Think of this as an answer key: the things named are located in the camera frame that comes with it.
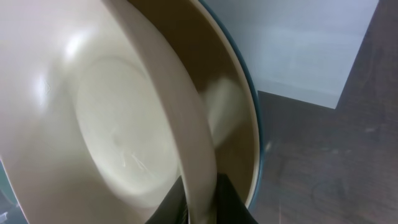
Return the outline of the beige plate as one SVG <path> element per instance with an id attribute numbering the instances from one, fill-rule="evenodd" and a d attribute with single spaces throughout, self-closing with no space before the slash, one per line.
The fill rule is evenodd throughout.
<path id="1" fill-rule="evenodd" d="M 229 177 L 250 206 L 259 174 L 259 120 L 229 32 L 205 1 L 130 2 L 156 26 L 187 69 L 205 107 L 218 172 Z"/>
<path id="2" fill-rule="evenodd" d="M 1 162 L 29 223 L 144 223 L 177 180 L 213 218 L 201 98 L 128 1 L 1 2 Z"/>

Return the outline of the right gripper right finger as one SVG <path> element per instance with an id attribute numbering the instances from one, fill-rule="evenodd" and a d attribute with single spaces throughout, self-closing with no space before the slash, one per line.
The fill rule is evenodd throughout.
<path id="1" fill-rule="evenodd" d="M 217 224 L 258 224 L 226 174 L 217 174 L 215 200 Z"/>

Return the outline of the white label in bin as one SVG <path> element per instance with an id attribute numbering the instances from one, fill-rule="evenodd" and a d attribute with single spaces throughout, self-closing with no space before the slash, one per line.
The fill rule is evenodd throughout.
<path id="1" fill-rule="evenodd" d="M 377 0 L 209 0 L 259 91 L 336 108 Z"/>

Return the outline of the blue plate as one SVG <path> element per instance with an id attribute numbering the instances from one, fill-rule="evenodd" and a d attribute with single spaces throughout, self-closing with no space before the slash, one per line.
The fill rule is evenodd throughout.
<path id="1" fill-rule="evenodd" d="M 247 98 L 236 129 L 218 148 L 218 168 L 254 205 L 264 148 L 251 76 L 231 37 L 202 1 L 126 1 L 169 42 L 198 90 L 226 75 Z M 126 43 L 109 1 L 1 2 L 1 159 L 22 208 L 53 206 L 74 178 L 97 178 L 73 104 L 85 47 Z"/>

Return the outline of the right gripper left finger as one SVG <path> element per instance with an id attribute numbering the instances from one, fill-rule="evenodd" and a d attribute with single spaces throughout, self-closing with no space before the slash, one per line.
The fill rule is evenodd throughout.
<path id="1" fill-rule="evenodd" d="M 146 224 L 188 224 L 187 201 L 180 176 Z"/>

